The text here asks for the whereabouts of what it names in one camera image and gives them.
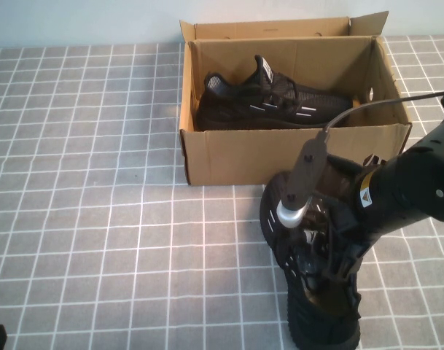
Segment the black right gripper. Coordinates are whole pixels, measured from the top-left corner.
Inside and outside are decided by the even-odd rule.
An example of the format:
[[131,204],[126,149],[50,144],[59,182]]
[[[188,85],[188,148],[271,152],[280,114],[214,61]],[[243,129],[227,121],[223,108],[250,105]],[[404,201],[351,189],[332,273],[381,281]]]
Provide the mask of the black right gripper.
[[361,191],[369,189],[376,164],[361,166],[329,156],[308,209],[311,234],[308,275],[318,281],[348,281],[377,241],[369,223],[371,205]]

